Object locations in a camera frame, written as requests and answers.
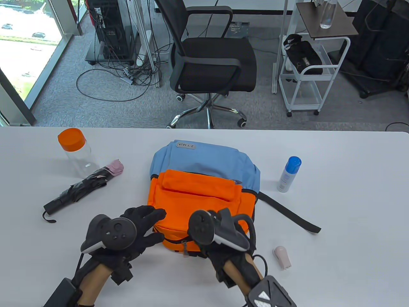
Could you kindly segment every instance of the car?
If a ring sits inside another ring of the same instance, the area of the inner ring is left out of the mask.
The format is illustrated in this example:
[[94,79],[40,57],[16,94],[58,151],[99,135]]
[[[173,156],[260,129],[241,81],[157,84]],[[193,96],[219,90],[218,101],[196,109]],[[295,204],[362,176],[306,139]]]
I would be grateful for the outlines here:
[[31,37],[45,38],[45,34],[43,32],[36,32],[36,33],[33,33]]
[[13,29],[13,25],[11,23],[6,23],[5,25],[3,25],[1,27],[2,29],[6,29],[6,30],[12,30]]
[[35,51],[42,51],[42,49],[38,46],[33,46],[30,48],[31,50],[35,50]]
[[25,72],[24,74],[21,74],[23,77],[31,78],[34,77],[30,72]]

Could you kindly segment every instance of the white cart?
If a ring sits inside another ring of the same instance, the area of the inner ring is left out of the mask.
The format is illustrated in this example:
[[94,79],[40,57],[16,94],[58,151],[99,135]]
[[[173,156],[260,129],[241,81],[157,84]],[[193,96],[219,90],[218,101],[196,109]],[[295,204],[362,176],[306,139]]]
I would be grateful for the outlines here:
[[[292,116],[293,110],[314,110],[314,115],[319,115],[331,86],[339,72],[339,68],[345,59],[349,46],[351,45],[351,40],[348,36],[357,35],[351,21],[347,18],[339,4],[332,27],[329,29],[321,29],[319,27],[319,22],[323,8],[324,7],[316,8],[312,2],[300,2],[299,0],[294,6],[287,36],[295,32],[299,17],[301,16],[308,32],[297,34],[302,36],[309,35],[314,39],[312,47],[321,58],[322,65],[308,66],[299,73],[297,68],[291,63],[292,72],[287,72],[284,64],[287,61],[288,56],[284,56],[284,63],[281,67],[278,83],[288,111],[288,117]],[[321,44],[322,41],[335,39],[346,41],[345,48],[338,63],[331,62],[324,46]],[[308,71],[313,68],[322,68],[323,73],[321,75],[308,74]],[[328,82],[328,86],[323,96],[321,96],[321,93],[318,90],[317,81]]]
[[[298,33],[299,35],[309,35],[309,33]],[[337,37],[336,39],[346,40],[346,47],[341,56],[341,59],[337,65],[332,64],[330,58],[327,55],[327,52],[321,41],[329,40],[335,38],[317,38],[312,44],[312,47],[319,55],[322,60],[322,65],[311,65],[306,67],[301,73],[298,73],[297,68],[291,63],[292,72],[285,72],[285,65],[281,67],[281,73],[279,77],[279,84],[281,93],[283,94],[284,103],[288,110],[287,116],[292,116],[292,110],[315,110],[314,115],[318,115],[321,111],[321,108],[325,102],[325,99],[328,96],[328,93],[331,89],[331,86],[334,82],[335,77],[338,74],[339,68],[341,67],[342,62],[348,52],[351,41],[348,37]],[[284,56],[284,63],[287,61],[288,56]],[[322,74],[308,74],[308,71],[313,68],[322,68]],[[292,89],[291,86],[285,86],[286,82],[296,81],[297,85],[295,89]],[[324,96],[321,97],[321,94],[318,90],[316,81],[328,81],[328,87],[324,93]]]

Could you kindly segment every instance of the floor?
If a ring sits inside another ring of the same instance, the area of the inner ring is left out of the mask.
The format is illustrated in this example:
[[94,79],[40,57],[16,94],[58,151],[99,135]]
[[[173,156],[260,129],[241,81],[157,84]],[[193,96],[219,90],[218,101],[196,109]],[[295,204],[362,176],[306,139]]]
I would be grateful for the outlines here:
[[[168,44],[168,33],[161,15],[154,12],[151,15],[158,45]],[[271,52],[277,50],[277,39],[254,37],[278,37],[280,16],[241,15],[234,19],[250,21],[249,40],[254,48]],[[207,21],[208,17],[189,22],[190,36],[197,36]],[[212,19],[209,36],[217,33],[218,23],[222,24],[219,19]],[[90,66],[84,61],[90,44],[94,42],[94,29],[88,17],[82,22],[82,29],[84,35],[71,40],[33,109],[37,126],[164,128],[175,115],[196,105],[192,98],[183,102],[176,100],[176,94],[169,87],[171,70],[168,64],[161,66],[160,88],[130,86],[100,70],[87,72],[79,80],[79,88],[84,93],[101,99],[127,100],[146,90],[136,100],[107,102],[83,96],[76,89],[77,77],[86,70],[101,67]],[[328,46],[327,51],[338,47]],[[272,64],[276,55],[257,50],[255,53],[258,64],[255,90],[251,93],[231,92],[221,101],[222,105],[233,106],[247,115],[246,129],[384,131],[392,122],[409,123],[409,103],[403,93],[389,92],[360,99],[357,90],[342,75],[336,78],[319,116],[308,111],[294,112],[288,118],[281,93],[271,93]],[[233,114],[215,111],[213,117],[218,129],[238,129],[238,118]],[[178,123],[178,128],[206,127],[205,112],[186,117]],[[409,132],[409,128],[402,124],[392,125],[388,130]]]

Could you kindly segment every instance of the black bag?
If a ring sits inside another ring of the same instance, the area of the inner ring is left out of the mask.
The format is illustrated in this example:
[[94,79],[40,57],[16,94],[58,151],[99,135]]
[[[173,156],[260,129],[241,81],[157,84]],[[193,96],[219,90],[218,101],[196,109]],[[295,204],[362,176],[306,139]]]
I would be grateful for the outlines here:
[[[308,66],[322,65],[320,57],[313,49],[310,42],[302,41],[301,35],[290,34],[283,44],[288,58],[297,68],[299,73]],[[305,74],[322,74],[322,68],[309,69]]]

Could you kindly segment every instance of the folded umbrella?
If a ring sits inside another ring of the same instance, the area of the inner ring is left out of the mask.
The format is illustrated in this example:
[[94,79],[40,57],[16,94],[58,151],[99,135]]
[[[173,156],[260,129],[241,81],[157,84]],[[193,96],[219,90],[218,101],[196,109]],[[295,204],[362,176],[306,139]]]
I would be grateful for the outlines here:
[[111,164],[96,170],[87,178],[72,185],[67,190],[62,192],[56,199],[45,205],[43,219],[49,223],[57,222],[55,219],[46,219],[45,214],[47,213],[48,215],[51,215],[67,205],[78,202],[81,198],[87,196],[92,191],[95,191],[100,187],[105,187],[109,180],[122,174],[123,171],[124,165],[119,160],[115,160]]

